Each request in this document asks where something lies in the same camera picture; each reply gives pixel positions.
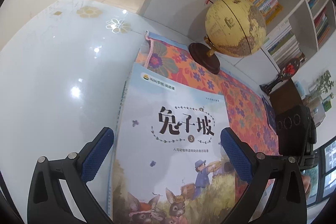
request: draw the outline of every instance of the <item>pink fringe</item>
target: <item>pink fringe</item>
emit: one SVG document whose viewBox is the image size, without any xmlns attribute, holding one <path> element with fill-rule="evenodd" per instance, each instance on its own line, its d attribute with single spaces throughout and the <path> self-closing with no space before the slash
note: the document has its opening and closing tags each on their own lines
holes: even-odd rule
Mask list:
<svg viewBox="0 0 336 224">
<path fill-rule="evenodd" d="M 154 39 L 148 37 L 148 32 L 146 32 L 145 38 L 146 38 L 147 41 L 151 42 L 149 54 L 147 56 L 147 59 L 146 59 L 145 65 L 144 65 L 144 67 L 147 68 L 148 65 L 149 65 L 149 61 L 151 60 L 151 57 L 152 57 L 152 54 L 153 54 Z"/>
</svg>

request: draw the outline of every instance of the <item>window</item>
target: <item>window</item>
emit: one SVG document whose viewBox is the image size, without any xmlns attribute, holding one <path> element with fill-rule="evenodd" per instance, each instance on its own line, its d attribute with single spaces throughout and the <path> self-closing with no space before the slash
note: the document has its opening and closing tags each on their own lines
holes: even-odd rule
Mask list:
<svg viewBox="0 0 336 224">
<path fill-rule="evenodd" d="M 336 137 L 319 147 L 315 153 L 319 156 L 318 165 L 302 172 L 310 176 L 308 207 L 328 198 L 336 188 Z"/>
</svg>

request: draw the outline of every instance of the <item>white table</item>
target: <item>white table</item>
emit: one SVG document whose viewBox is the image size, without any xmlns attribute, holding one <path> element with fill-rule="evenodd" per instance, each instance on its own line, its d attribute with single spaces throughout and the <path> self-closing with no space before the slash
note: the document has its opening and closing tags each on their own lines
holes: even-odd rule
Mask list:
<svg viewBox="0 0 336 224">
<path fill-rule="evenodd" d="M 96 10 L 85 12 L 85 6 Z M 107 29 L 112 19 L 124 20 L 131 30 Z M 124 83 L 146 30 L 186 45 L 192 42 L 126 10 L 90 0 L 59 0 L 24 25 L 1 51 L 0 169 L 25 221 L 37 159 L 63 159 L 79 152 L 103 127 L 115 130 Z M 220 60 L 224 69 L 257 87 Z M 109 170 L 110 154 L 88 183 L 103 209 Z M 62 187 L 74 215 L 81 218 L 66 183 Z"/>
</svg>

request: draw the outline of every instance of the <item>illustrated man in blue uniform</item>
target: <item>illustrated man in blue uniform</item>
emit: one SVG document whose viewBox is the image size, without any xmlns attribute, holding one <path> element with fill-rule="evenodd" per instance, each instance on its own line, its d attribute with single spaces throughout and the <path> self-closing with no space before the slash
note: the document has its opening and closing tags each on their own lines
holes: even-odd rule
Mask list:
<svg viewBox="0 0 336 224">
<path fill-rule="evenodd" d="M 206 160 L 198 160 L 195 162 L 195 169 L 197 172 L 196 182 L 195 182 L 195 193 L 193 200 L 197 198 L 202 191 L 210 185 L 208 175 L 211 173 L 210 170 L 215 167 L 215 165 L 205 166 Z"/>
</svg>

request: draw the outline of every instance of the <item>globe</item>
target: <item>globe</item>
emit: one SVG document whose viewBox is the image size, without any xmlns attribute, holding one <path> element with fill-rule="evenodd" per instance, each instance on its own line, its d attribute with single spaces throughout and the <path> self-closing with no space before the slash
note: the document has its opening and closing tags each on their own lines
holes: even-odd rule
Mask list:
<svg viewBox="0 0 336 224">
<path fill-rule="evenodd" d="M 248 0 L 217 0 L 205 17 L 208 45 L 213 51 L 244 57 L 255 53 L 265 41 L 266 23 Z"/>
</svg>

